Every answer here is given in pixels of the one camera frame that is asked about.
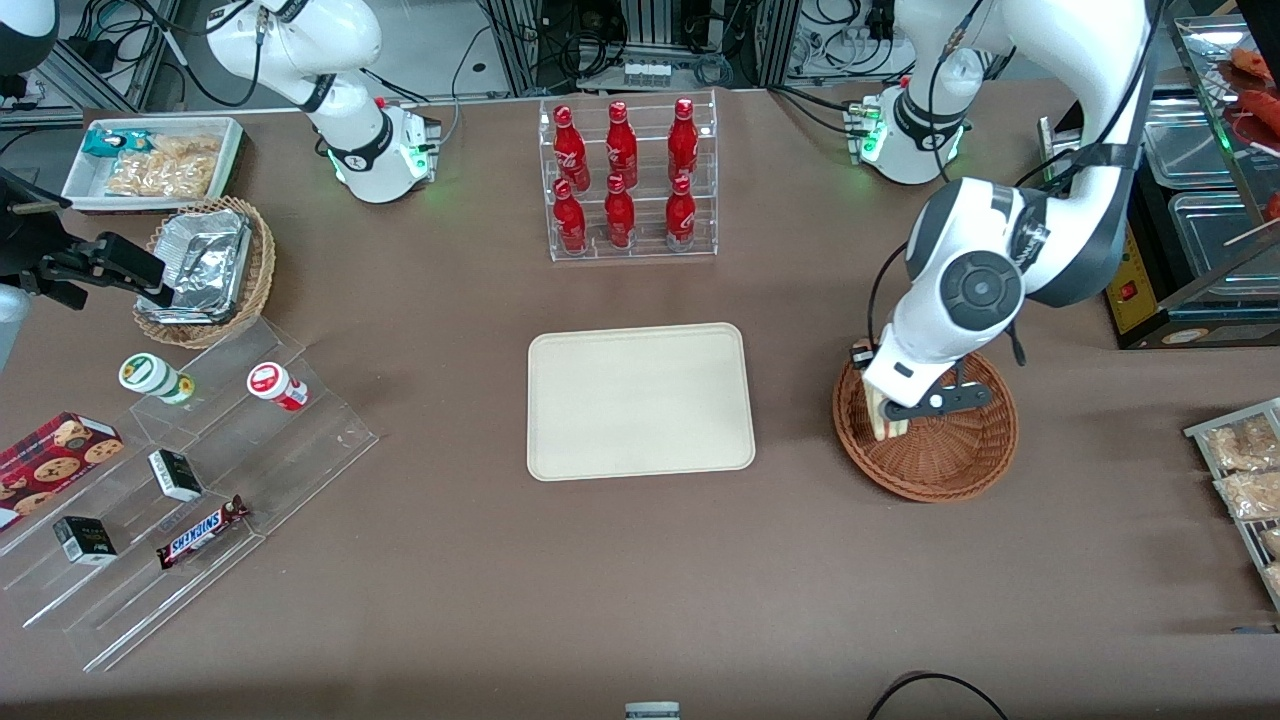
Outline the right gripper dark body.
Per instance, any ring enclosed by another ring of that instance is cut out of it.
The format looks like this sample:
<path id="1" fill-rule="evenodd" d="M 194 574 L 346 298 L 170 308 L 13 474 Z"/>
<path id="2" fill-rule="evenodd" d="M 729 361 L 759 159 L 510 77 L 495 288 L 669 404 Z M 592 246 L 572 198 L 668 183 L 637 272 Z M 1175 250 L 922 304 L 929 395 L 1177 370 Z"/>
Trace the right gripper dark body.
<path id="1" fill-rule="evenodd" d="M 42 265 L 59 252 L 72 251 L 81 241 L 61 223 L 60 213 L 70 208 L 70 200 L 6 169 L 1 177 L 1 366 L 5 366 L 33 297 L 47 296 L 81 310 L 87 292 L 69 281 L 47 277 Z"/>

